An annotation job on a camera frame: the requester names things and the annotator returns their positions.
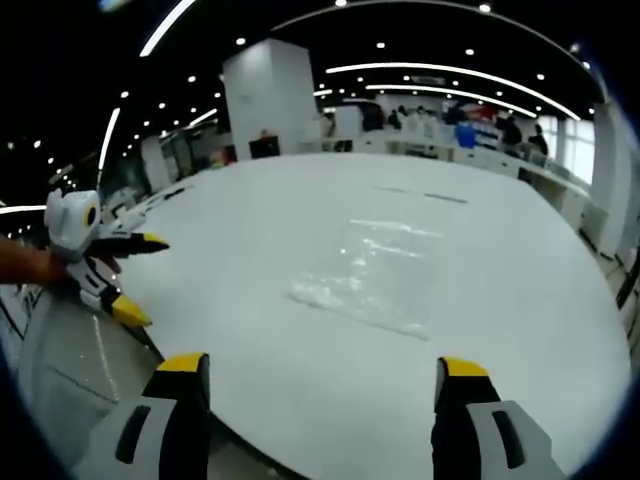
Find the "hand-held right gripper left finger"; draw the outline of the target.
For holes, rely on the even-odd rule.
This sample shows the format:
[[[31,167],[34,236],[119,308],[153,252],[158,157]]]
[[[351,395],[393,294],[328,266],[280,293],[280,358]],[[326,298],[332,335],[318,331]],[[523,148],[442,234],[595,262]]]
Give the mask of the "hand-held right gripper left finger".
[[[77,479],[205,479],[209,458],[209,355],[167,358],[142,394],[92,430]]]

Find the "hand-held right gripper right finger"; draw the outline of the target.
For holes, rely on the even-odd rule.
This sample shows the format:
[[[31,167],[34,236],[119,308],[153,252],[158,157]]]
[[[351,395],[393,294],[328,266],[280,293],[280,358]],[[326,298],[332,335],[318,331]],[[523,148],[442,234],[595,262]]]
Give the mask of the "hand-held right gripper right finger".
[[[547,433],[489,373],[456,357],[438,359],[431,433],[435,479],[563,479]]]

